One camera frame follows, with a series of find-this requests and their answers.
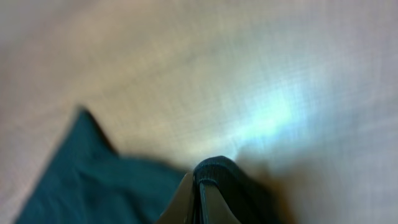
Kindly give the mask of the black t-shirt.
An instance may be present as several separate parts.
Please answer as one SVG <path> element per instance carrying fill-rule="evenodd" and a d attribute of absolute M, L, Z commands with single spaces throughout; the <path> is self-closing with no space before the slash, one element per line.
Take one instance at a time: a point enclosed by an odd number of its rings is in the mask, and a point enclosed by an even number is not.
<path fill-rule="evenodd" d="M 193 223 L 204 223 L 200 184 L 216 186 L 241 223 L 282 223 L 272 191 L 227 157 L 205 159 L 193 170 L 123 158 L 85 108 L 77 112 L 16 222 L 156 223 L 188 172 L 195 187 Z"/>

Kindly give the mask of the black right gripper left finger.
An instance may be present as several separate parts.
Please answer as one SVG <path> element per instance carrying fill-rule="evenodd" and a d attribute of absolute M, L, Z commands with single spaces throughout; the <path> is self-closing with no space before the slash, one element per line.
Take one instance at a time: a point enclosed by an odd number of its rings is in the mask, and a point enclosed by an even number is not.
<path fill-rule="evenodd" d="M 192 224 L 195 211 L 195 187 L 193 173 L 183 177 L 173 199 L 155 224 Z"/>

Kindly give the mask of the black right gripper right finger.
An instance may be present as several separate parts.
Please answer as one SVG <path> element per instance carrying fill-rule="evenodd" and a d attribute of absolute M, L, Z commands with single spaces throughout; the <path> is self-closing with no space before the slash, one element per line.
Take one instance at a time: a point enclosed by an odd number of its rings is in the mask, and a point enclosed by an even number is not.
<path fill-rule="evenodd" d="M 205 224 L 241 224 L 216 186 L 200 184 L 200 203 Z"/>

